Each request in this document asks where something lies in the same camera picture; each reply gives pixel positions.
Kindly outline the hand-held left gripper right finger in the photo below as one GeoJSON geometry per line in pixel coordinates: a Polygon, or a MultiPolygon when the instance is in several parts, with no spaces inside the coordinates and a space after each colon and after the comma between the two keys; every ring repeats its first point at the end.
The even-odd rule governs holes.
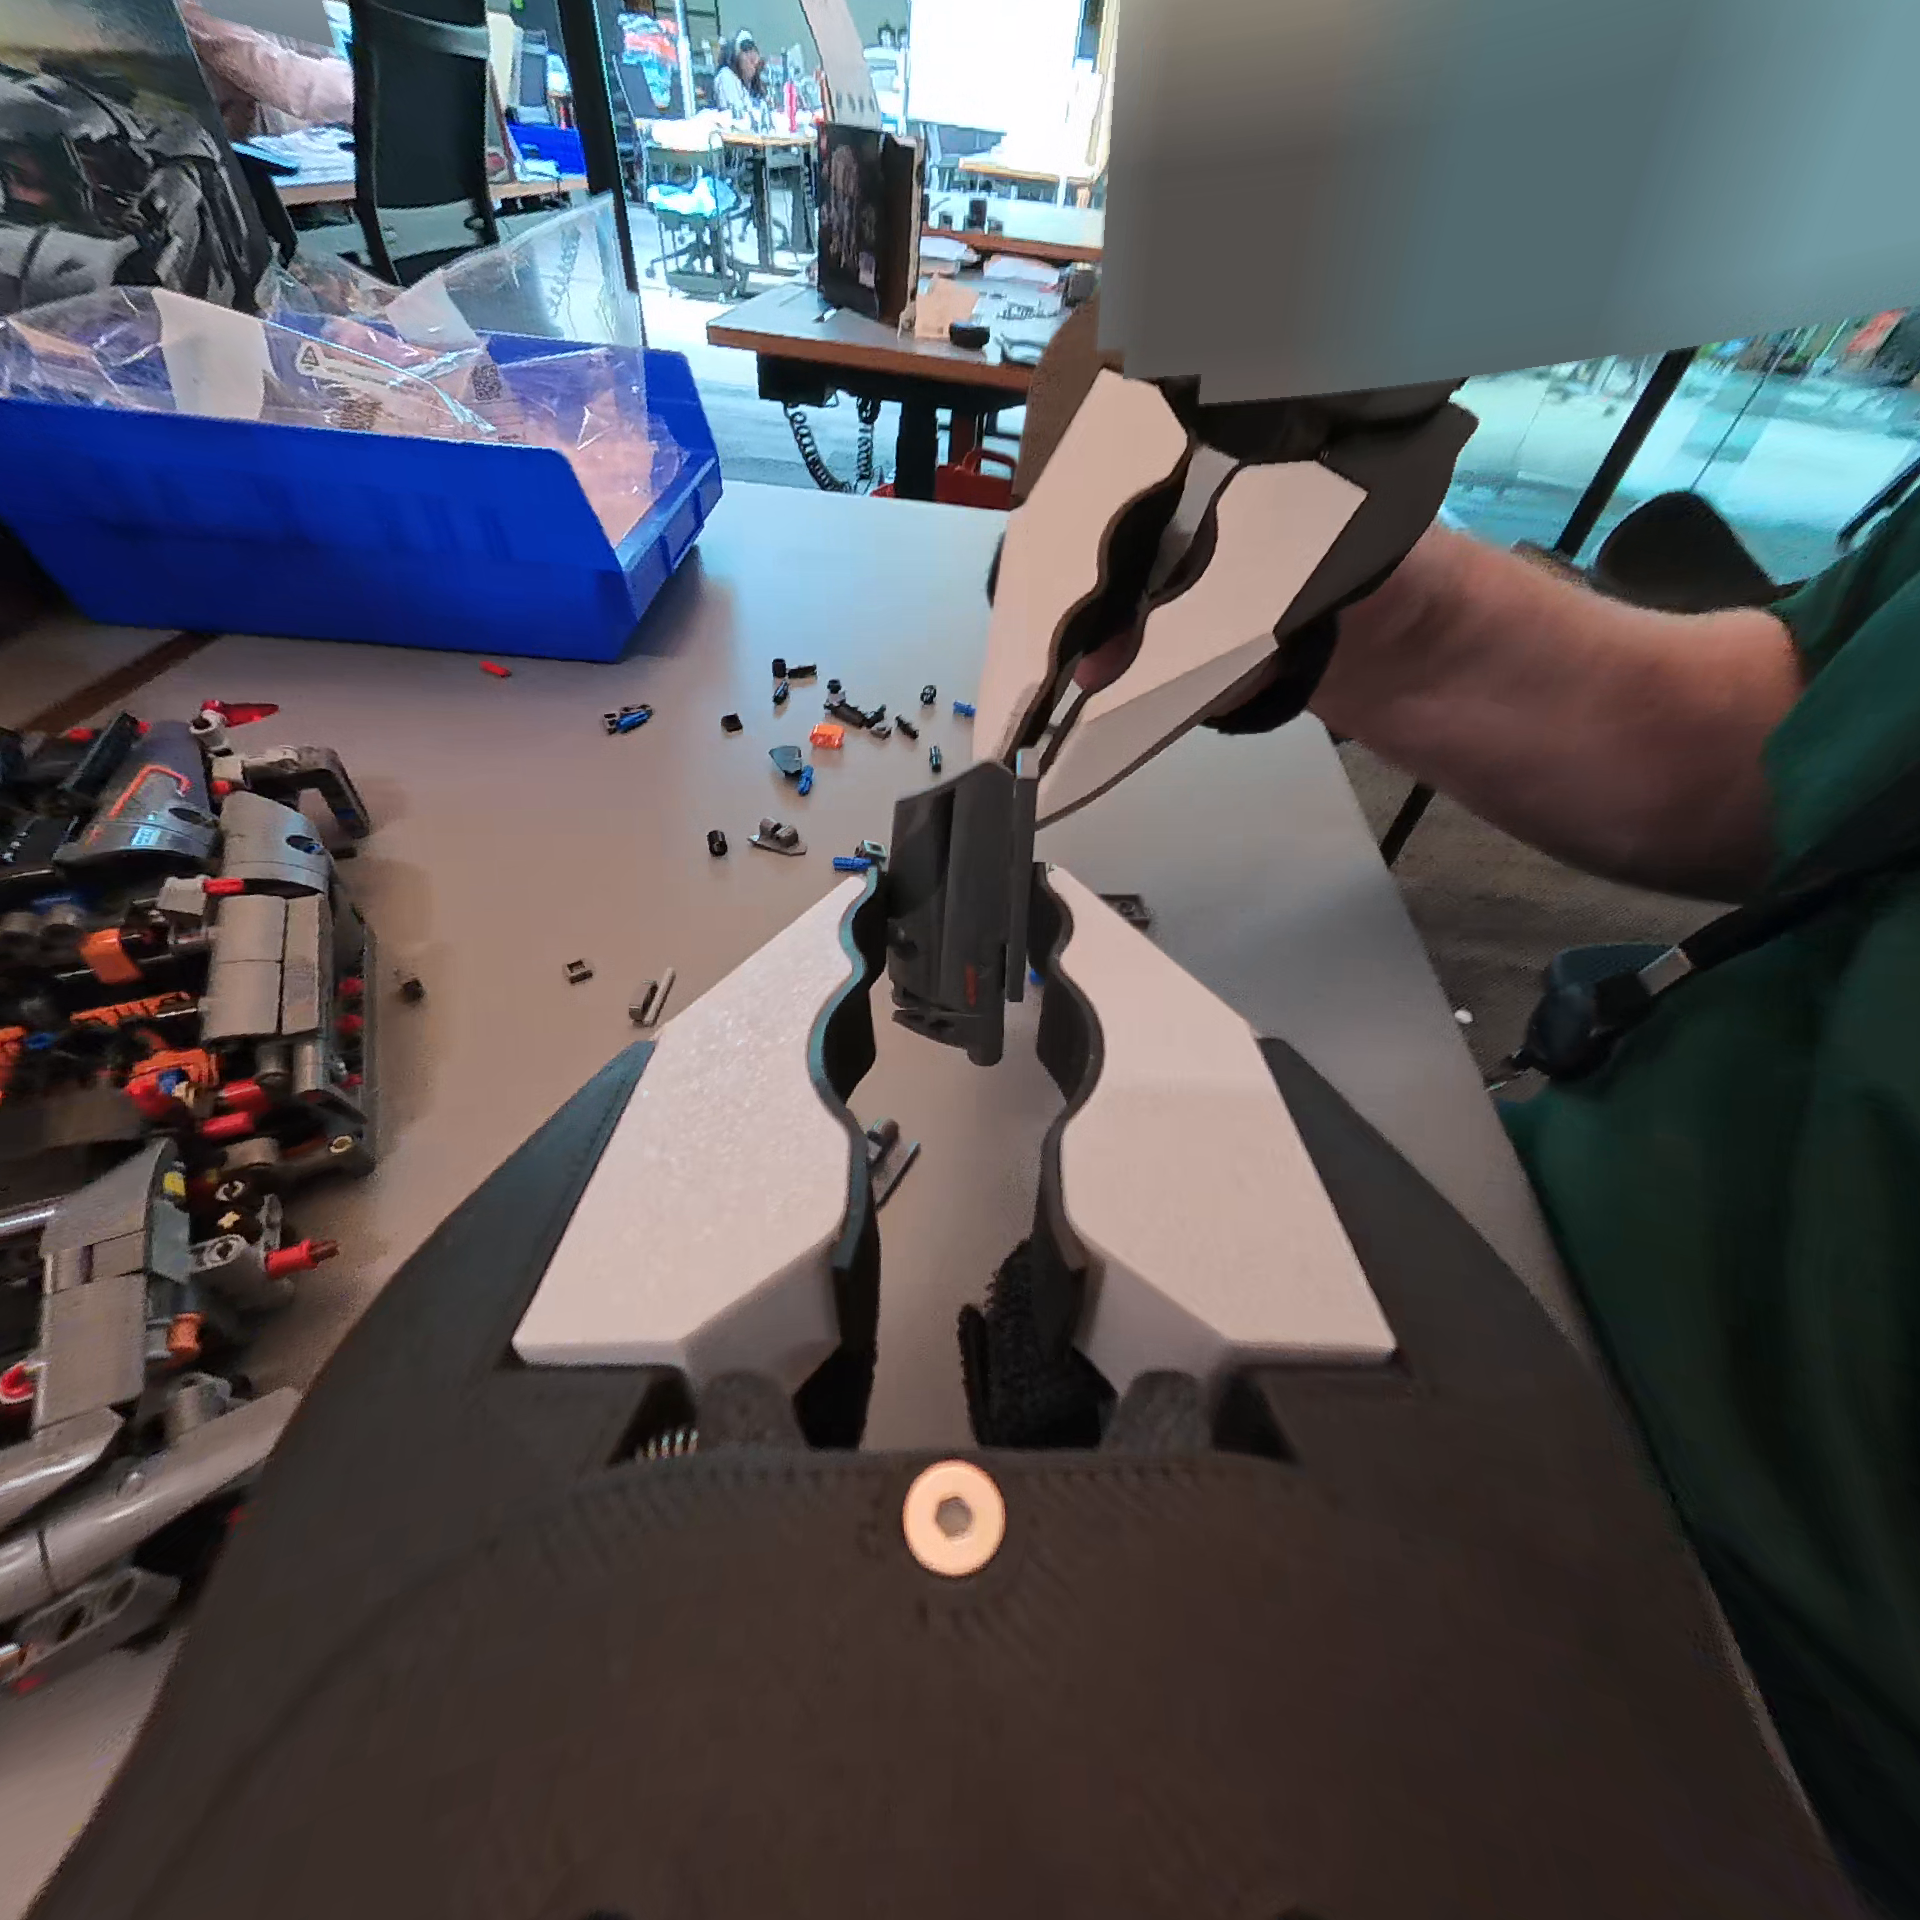
{"type": "Polygon", "coordinates": [[[1248,1021],[1066,867],[1051,986],[1093,1021],[1048,1196],[1100,1374],[1380,1365],[1397,1340],[1248,1021]]]}

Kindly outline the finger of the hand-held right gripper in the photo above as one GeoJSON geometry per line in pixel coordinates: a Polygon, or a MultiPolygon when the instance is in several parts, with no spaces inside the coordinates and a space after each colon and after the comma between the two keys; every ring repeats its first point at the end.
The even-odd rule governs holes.
{"type": "Polygon", "coordinates": [[[974,757],[1032,747],[1077,662],[1130,627],[1190,459],[1187,423],[1159,384],[1098,371],[1004,521],[972,702],[974,757]]]}
{"type": "Polygon", "coordinates": [[[1276,628],[1367,493],[1321,463],[1239,467],[1137,611],[1132,653],[1083,691],[1042,757],[1051,828],[1199,726],[1276,653],[1276,628]]]}

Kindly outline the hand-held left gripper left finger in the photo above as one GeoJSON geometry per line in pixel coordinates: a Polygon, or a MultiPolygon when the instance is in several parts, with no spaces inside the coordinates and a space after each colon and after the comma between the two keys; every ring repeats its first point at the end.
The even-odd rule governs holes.
{"type": "Polygon", "coordinates": [[[875,1063],[878,877],[843,877],[670,1018],[514,1330],[528,1365],[828,1365],[864,1407],[878,1220],[851,1088],[875,1063]]]}

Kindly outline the grey lego panel assembly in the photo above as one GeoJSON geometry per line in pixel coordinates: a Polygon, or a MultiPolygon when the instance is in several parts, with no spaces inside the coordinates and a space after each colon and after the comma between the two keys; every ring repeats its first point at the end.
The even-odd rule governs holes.
{"type": "Polygon", "coordinates": [[[1002,1058],[1026,992],[1039,754],[984,761],[895,808],[885,880],[895,1021],[972,1066],[1002,1058]]]}

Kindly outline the person's right forearm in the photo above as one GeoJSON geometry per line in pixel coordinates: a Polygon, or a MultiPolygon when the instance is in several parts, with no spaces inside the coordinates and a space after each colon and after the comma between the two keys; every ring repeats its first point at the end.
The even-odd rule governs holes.
{"type": "Polygon", "coordinates": [[[1591,875],[1696,899],[1760,885],[1764,747],[1808,684],[1783,618],[1637,610],[1451,528],[1414,559],[1404,771],[1591,875]]]}

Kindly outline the scattered loose lego pieces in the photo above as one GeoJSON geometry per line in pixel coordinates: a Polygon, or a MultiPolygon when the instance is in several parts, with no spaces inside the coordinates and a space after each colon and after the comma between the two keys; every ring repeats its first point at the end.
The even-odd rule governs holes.
{"type": "Polygon", "coordinates": [[[652,1037],[838,885],[878,870],[899,795],[972,757],[943,695],[858,679],[788,699],[731,653],[616,667],[405,653],[376,754],[395,801],[366,885],[412,1054],[539,1077],[652,1037]]]}

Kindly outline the grey lego car model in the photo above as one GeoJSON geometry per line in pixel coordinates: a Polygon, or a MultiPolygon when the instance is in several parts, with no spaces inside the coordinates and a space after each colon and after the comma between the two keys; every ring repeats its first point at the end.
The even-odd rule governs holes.
{"type": "Polygon", "coordinates": [[[4,1696],[195,1596],[299,1404],[252,1340],[339,1255],[290,1196],[376,1162],[370,819],[270,715],[4,729],[4,1696]]]}

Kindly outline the black lego set box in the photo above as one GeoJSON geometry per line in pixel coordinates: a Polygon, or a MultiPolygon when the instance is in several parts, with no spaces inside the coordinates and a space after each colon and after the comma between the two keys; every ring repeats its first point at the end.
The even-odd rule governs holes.
{"type": "Polygon", "coordinates": [[[3,315],[112,286],[251,310],[267,256],[178,4],[3,4],[3,315]]]}

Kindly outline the person's right hand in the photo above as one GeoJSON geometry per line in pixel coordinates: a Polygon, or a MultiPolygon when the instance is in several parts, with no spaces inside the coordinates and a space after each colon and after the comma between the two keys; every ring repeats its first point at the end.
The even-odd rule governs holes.
{"type": "Polygon", "coordinates": [[[1394,766],[1446,774],[1471,751],[1501,662],[1507,553],[1432,528],[1384,587],[1347,607],[1311,711],[1394,766]]]}

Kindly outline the black mesh office chair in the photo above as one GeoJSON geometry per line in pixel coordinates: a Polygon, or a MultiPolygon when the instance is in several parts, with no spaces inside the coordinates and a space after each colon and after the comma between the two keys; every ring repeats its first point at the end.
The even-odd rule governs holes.
{"type": "Polygon", "coordinates": [[[1631,508],[1600,542],[1586,580],[1621,605],[1677,613],[1768,610],[1788,593],[1694,492],[1631,508]]]}

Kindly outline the wooden office desk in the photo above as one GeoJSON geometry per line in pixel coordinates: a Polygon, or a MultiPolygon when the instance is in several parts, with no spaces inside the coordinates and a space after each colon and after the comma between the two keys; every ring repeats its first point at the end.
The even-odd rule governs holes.
{"type": "Polygon", "coordinates": [[[754,359],[765,402],[821,405],[846,393],[898,405],[895,493],[933,502],[940,459],[971,450],[987,418],[1023,405],[1061,326],[1062,310],[998,315],[991,343],[964,348],[833,309],[818,291],[784,282],[717,310],[704,333],[710,346],[754,359]]]}

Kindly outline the black display box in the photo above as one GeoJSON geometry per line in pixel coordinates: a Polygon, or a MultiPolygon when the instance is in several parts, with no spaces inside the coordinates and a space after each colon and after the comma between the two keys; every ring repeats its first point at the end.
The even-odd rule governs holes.
{"type": "Polygon", "coordinates": [[[920,277],[924,150],[879,127],[818,127],[819,298],[898,328],[920,277]]]}

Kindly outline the crumpled clear plastic bags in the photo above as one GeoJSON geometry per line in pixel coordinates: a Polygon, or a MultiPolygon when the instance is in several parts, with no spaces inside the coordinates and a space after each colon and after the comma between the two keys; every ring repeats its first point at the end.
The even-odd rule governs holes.
{"type": "Polygon", "coordinates": [[[293,261],[259,310],[112,286],[4,321],[4,398],[581,450],[640,422],[641,310],[611,199],[398,287],[293,261]]]}

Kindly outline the blue plastic bin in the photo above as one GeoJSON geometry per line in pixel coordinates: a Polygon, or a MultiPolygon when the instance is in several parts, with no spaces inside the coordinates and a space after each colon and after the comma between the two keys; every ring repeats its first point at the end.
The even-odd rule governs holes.
{"type": "Polygon", "coordinates": [[[608,539],[541,447],[3,402],[3,521],[93,621],[615,662],[725,488],[682,353],[641,351],[682,459],[608,539]]]}

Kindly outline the black metal post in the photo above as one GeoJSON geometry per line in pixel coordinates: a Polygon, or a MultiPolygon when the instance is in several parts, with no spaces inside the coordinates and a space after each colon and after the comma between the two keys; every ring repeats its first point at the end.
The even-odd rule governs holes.
{"type": "Polygon", "coordinates": [[[620,274],[632,309],[632,338],[646,346],[645,309],[640,300],[637,250],[630,217],[630,182],[620,158],[620,127],[611,106],[611,79],[601,34],[598,2],[556,2],[564,34],[564,61],[575,122],[581,136],[590,190],[608,199],[620,252],[620,274]]]}

